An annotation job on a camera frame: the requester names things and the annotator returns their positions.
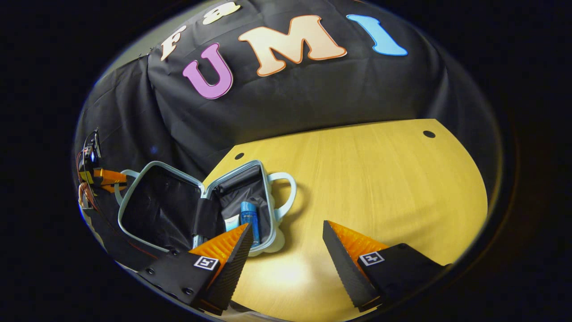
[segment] suitcase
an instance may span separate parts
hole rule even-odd
[[[240,203],[257,207],[260,244],[249,256],[277,252],[284,246],[279,229],[282,218],[294,203],[296,182],[285,173],[267,175],[262,162],[253,160],[214,180],[208,187],[192,176],[159,161],[148,163],[141,172],[123,170],[134,178],[122,197],[117,221],[121,230],[150,247],[168,252],[192,249],[206,239],[226,231],[224,220],[240,214]],[[287,179],[288,200],[275,209],[271,194],[274,180]]]

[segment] pink letter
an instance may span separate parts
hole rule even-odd
[[[202,58],[210,61],[216,72],[219,74],[219,82],[215,85],[210,85],[206,82],[205,78],[198,71],[198,62],[193,60],[182,71],[183,76],[188,78],[197,89],[198,93],[206,99],[218,99],[225,95],[232,86],[232,73],[228,68],[227,63],[220,56],[219,44],[212,44],[208,46],[201,54]]]

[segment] cable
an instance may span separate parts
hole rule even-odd
[[[91,132],[90,134],[88,134],[88,136],[85,138],[84,147],[83,147],[83,149],[82,149],[81,152],[80,152],[80,154],[83,154],[84,159],[85,159],[85,145],[88,143],[88,139],[90,138],[90,136],[91,136],[92,134],[94,134],[94,133],[97,134],[97,130],[92,131],[92,132]],[[92,196],[94,196],[93,199],[90,200],[90,202],[92,203],[93,207],[96,208],[97,213],[99,213],[100,216],[105,220],[105,222],[107,222],[107,224],[108,224],[109,227],[113,230],[113,232],[115,233],[115,235],[119,236],[121,239],[123,239],[125,242],[127,242],[127,244],[131,245],[131,246],[134,247],[135,249],[137,249],[137,250],[139,250],[139,251],[141,251],[141,252],[143,252],[143,253],[145,253],[145,254],[147,254],[147,255],[149,255],[149,256],[155,258],[155,259],[157,259],[157,256],[155,256],[155,255],[153,255],[153,254],[150,254],[150,253],[148,253],[148,252],[142,250],[141,248],[135,246],[134,244],[131,244],[131,242],[129,242],[127,239],[125,239],[125,237],[124,237],[123,235],[121,235],[121,234],[119,234],[119,233],[117,232],[117,230],[112,226],[112,224],[111,224],[111,223],[109,222],[109,220],[107,219],[107,216],[105,216],[105,215],[103,214],[103,211],[101,211],[100,205],[99,205],[99,203],[97,202],[97,199],[95,198],[95,195],[93,194],[92,186],[91,186],[90,183],[89,183],[89,180],[88,180],[88,171],[87,171],[87,169],[86,169],[85,166],[84,166],[84,175],[85,175],[86,182],[88,183],[89,191],[92,193]]]

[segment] black cloth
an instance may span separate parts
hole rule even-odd
[[[236,144],[339,125],[434,118],[464,145],[482,174],[489,199],[494,195],[502,150],[492,109],[463,68],[423,32],[383,9],[348,0],[245,0],[235,13],[203,25],[204,13],[221,3],[212,2],[184,23],[187,29],[167,61],[160,61],[159,43],[146,57],[96,83],[78,122],[73,162],[86,136],[99,127],[105,168],[139,171],[160,160],[203,180]],[[307,14],[320,16],[320,23],[347,54],[311,60],[305,44],[301,63],[274,52],[286,68],[258,76],[254,51],[238,37],[259,26],[288,33],[290,20]],[[408,55],[375,52],[372,38],[348,20],[348,14],[378,19]],[[215,84],[215,70],[200,56],[217,42],[234,81],[228,93],[208,100],[182,70],[197,60],[206,81]],[[98,200],[104,217],[117,228],[114,197],[102,194]],[[110,244],[107,249],[120,254],[123,264],[145,262],[125,255],[142,254],[131,252],[131,246]]]

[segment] blue letter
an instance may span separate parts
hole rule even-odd
[[[349,14],[346,17],[349,20],[359,23],[360,26],[370,34],[370,37],[375,41],[374,50],[376,52],[390,56],[407,55],[407,51],[391,38],[377,19],[357,14]]]

